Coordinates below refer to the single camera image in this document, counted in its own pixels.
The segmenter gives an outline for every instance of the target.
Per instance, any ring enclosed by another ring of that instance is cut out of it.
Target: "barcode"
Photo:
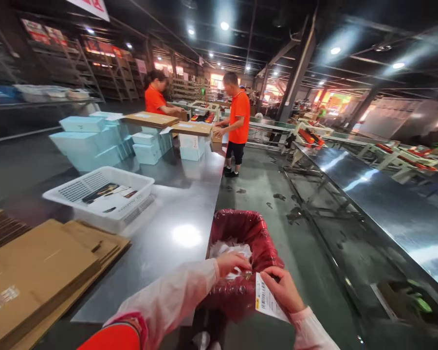
[[[264,282],[261,282],[261,308],[266,309],[266,303],[264,301],[264,294],[266,292],[266,285]]]

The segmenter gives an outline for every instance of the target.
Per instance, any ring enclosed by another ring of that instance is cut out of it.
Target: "hand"
[[[277,283],[270,275],[280,278]],[[286,270],[277,266],[271,266],[260,272],[260,276],[268,286],[277,302],[289,314],[295,314],[305,309],[305,304],[300,297],[292,276]]]
[[[214,132],[214,136],[217,138],[222,138],[224,134],[226,133],[225,129],[218,129]]]
[[[219,276],[220,278],[226,277],[232,271],[238,267],[242,271],[251,271],[252,266],[248,262],[248,259],[243,256],[243,254],[232,252],[227,254],[222,254],[216,258],[219,266]]]

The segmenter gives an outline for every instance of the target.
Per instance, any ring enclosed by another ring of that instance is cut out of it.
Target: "pink sleeve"
[[[290,316],[297,332],[294,350],[339,350],[310,307]]]
[[[164,336],[208,295],[218,278],[216,259],[180,265],[125,300],[104,327],[124,314],[139,312],[148,329],[148,349],[157,349]]]

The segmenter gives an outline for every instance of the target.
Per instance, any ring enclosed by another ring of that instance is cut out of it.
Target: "man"
[[[230,106],[230,117],[214,124],[214,126],[228,125],[228,127],[214,132],[216,137],[222,137],[229,133],[229,144],[225,156],[226,166],[224,174],[226,177],[237,177],[242,164],[243,148],[248,139],[248,128],[250,125],[250,100],[244,89],[238,86],[238,77],[235,73],[228,72],[223,79],[224,89],[227,95],[232,96]],[[232,171],[232,154],[235,157],[235,171]]]

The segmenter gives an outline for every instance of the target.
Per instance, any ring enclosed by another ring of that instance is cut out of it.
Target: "woman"
[[[181,112],[182,108],[168,104],[162,91],[167,85],[167,78],[161,70],[152,70],[145,76],[145,101],[146,112],[164,115],[174,115]]]
[[[194,311],[213,285],[236,267],[242,271],[252,269],[248,260],[236,252],[180,266],[125,300],[117,314],[79,350],[156,350],[163,337]],[[269,267],[260,275],[295,327],[294,350],[339,350],[304,305],[288,271]]]

